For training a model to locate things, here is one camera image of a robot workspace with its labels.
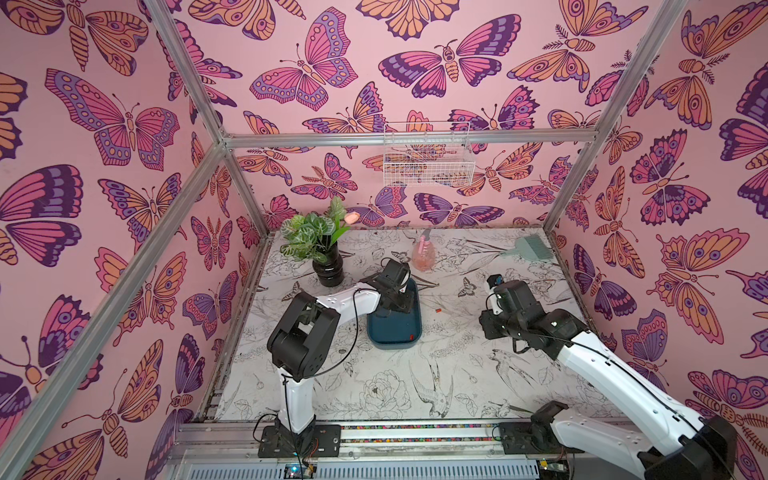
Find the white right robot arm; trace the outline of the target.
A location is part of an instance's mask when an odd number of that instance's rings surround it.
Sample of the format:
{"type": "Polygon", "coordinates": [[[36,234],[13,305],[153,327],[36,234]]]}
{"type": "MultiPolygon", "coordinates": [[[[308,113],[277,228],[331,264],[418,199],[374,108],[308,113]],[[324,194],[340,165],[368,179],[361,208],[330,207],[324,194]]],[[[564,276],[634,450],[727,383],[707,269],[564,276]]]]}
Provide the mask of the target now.
{"type": "Polygon", "coordinates": [[[527,427],[500,425],[512,451],[575,449],[640,479],[731,479],[737,433],[720,416],[702,419],[616,356],[569,311],[544,311],[526,282],[499,274],[486,280],[488,296],[479,323],[487,339],[509,337],[578,374],[617,407],[633,430],[579,414],[550,401],[527,427]]]}

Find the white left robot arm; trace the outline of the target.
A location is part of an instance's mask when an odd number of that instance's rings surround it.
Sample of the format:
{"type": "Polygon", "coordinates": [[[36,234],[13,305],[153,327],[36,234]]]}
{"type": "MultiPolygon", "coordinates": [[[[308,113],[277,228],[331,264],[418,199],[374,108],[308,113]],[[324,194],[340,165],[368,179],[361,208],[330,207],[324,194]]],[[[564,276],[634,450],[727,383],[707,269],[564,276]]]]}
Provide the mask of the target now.
{"type": "Polygon", "coordinates": [[[278,419],[288,432],[302,434],[313,426],[314,378],[327,372],[323,365],[338,328],[381,307],[411,312],[410,279],[410,266],[390,259],[379,273],[346,290],[320,297],[301,292],[291,300],[267,341],[282,389],[278,419]]]}

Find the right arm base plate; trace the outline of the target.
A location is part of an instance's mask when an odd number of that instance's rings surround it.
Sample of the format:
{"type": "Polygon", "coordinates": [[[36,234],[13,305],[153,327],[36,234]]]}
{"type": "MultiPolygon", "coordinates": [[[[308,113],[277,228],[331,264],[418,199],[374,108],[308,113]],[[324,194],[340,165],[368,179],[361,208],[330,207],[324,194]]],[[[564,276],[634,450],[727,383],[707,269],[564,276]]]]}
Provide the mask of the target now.
{"type": "Polygon", "coordinates": [[[497,425],[498,438],[506,455],[559,455],[582,453],[582,450],[566,447],[559,442],[552,429],[553,420],[509,421],[497,425]]]}

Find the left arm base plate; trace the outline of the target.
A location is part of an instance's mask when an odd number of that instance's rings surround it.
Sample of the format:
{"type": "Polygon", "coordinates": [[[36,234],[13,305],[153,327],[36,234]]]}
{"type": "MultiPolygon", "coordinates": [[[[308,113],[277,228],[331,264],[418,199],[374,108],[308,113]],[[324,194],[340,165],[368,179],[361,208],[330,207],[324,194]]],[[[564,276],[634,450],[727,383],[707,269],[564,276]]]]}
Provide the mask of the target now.
{"type": "Polygon", "coordinates": [[[288,458],[299,454],[302,459],[338,457],[341,447],[341,426],[311,422],[301,433],[292,432],[275,421],[261,433],[260,458],[288,458]]]}

